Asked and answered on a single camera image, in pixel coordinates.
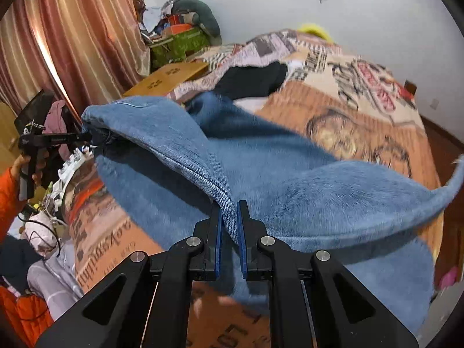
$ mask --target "yellow object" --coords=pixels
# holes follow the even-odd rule
[[[44,196],[45,196],[45,188],[43,188],[42,186],[36,187],[34,197],[29,200],[29,204],[40,203],[42,199],[44,198]]]
[[[330,37],[329,33],[326,32],[326,30],[324,30],[321,26],[318,26],[314,23],[305,23],[301,25],[298,31],[301,31],[306,34],[315,35],[319,38],[326,40],[330,44],[333,44],[334,42],[333,39]]]

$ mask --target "electrical outlet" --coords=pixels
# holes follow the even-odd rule
[[[438,107],[439,100],[436,98],[432,99],[432,103],[430,104],[430,108],[433,110],[436,110]]]

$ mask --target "black cloth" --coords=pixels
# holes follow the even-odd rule
[[[43,259],[25,239],[6,235],[0,247],[0,275],[21,294],[29,288],[27,271],[31,264]]]
[[[287,66],[275,61],[267,67],[232,67],[219,80],[214,92],[232,100],[267,97],[284,83]]]

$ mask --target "green bag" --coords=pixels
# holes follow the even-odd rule
[[[207,36],[198,27],[163,39],[150,46],[151,72],[164,64],[184,61],[191,54],[209,45]]]

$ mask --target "white wall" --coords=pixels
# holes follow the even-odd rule
[[[441,0],[202,1],[219,22],[224,43],[302,23],[321,25],[346,52],[416,83],[421,114],[464,141],[464,37]],[[437,110],[430,108],[434,98]]]

